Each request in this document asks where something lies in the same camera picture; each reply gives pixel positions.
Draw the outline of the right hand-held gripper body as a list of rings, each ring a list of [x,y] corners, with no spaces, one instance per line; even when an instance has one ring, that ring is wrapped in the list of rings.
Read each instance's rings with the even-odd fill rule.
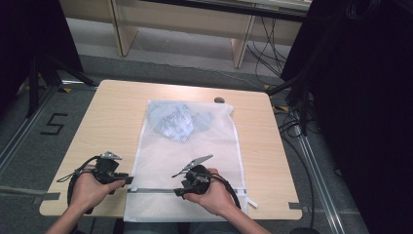
[[[189,188],[191,193],[202,195],[205,194],[210,185],[211,174],[203,162],[212,158],[212,155],[199,157],[189,162],[178,174],[174,177],[185,175],[185,179],[181,181],[182,188]]]

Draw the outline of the aluminium floor rail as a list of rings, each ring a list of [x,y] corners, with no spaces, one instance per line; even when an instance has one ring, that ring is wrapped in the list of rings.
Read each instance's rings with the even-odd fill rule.
[[[46,92],[39,100],[38,108],[30,117],[26,117],[22,124],[17,129],[16,133],[9,140],[3,150],[0,152],[0,175],[5,172],[15,155],[18,153],[24,141],[29,136],[30,132],[43,114],[45,107],[50,99],[55,95],[57,87],[47,88]]]
[[[316,191],[318,192],[319,200],[323,207],[332,234],[346,234],[342,219],[327,189],[308,138],[303,134],[303,131],[299,126],[296,126],[294,131],[298,135],[299,144],[303,151],[305,162],[308,166]]]

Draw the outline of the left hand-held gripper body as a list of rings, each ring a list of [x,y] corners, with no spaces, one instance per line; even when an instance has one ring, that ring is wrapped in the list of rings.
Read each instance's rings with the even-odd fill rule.
[[[121,159],[121,156],[110,151],[100,154],[93,170],[95,179],[102,184],[108,184],[116,181],[114,179],[116,176],[129,176],[126,173],[116,173],[119,166],[118,160]]]

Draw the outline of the light blue garment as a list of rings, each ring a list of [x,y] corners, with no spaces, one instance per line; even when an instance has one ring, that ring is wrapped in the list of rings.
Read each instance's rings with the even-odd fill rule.
[[[148,105],[151,129],[173,141],[185,142],[191,134],[208,130],[212,120],[210,112],[196,112],[184,102],[151,101]]]

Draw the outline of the black curtain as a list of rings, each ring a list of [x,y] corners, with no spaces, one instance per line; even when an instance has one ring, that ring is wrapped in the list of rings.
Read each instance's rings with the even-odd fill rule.
[[[42,54],[83,70],[60,1],[0,0],[0,115]]]
[[[333,27],[309,90],[370,234],[413,234],[413,0],[313,0],[283,79]]]

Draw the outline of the white mesh laundry bag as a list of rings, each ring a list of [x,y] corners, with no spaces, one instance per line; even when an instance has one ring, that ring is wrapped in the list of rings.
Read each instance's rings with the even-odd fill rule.
[[[196,112],[210,112],[211,126],[204,132],[191,134],[185,142],[163,137],[151,129],[148,106],[131,175],[125,207],[126,222],[207,222],[221,218],[201,206],[174,194],[182,186],[184,175],[178,174],[192,160],[212,155],[203,162],[216,168],[235,190],[244,213],[258,205],[250,200],[244,179],[238,133],[232,119],[233,107],[226,103],[184,102]]]

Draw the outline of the grey tape strip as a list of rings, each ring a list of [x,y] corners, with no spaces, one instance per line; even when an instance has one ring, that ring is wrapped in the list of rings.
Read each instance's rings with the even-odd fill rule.
[[[300,210],[302,213],[309,213],[310,210],[308,207],[301,205],[300,203],[293,203],[293,202],[288,202],[288,207],[291,210]]]
[[[60,193],[45,193],[41,195],[36,195],[32,201],[33,205],[39,205],[43,201],[50,201],[50,200],[58,200],[60,196]]]

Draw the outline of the person's left hand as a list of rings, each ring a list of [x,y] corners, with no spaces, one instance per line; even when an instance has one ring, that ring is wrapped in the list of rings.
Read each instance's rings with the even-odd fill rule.
[[[100,204],[110,192],[124,185],[123,180],[102,184],[91,171],[81,172],[75,182],[69,208],[83,215]]]

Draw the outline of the light wooden desk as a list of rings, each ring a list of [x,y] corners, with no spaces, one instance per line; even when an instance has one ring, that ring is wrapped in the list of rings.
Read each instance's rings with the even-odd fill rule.
[[[249,41],[290,46],[312,0],[59,0],[71,19],[110,23],[118,55],[129,53],[141,27],[225,37],[234,66]]]

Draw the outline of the person's right hand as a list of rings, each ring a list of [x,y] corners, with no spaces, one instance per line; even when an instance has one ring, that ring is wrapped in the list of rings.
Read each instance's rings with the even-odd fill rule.
[[[225,186],[213,178],[208,191],[203,195],[188,193],[184,198],[196,203],[213,215],[219,215],[227,220],[243,212],[235,205]]]

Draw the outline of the black metal stand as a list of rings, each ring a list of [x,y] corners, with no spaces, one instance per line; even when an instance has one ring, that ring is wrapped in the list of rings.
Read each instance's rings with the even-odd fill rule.
[[[43,79],[48,87],[59,87],[62,80],[57,74],[63,70],[87,86],[96,87],[97,82],[88,78],[83,72],[48,54],[35,55],[29,64],[29,105],[27,117],[31,117],[40,106],[39,80]]]
[[[310,64],[306,64],[294,78],[266,91],[266,94],[270,97],[287,88],[290,89],[286,102],[288,105],[299,107],[299,116],[297,117],[297,120],[301,129],[301,135],[304,137],[307,135],[307,101],[309,97],[308,79],[312,76],[312,70],[312,66]]]

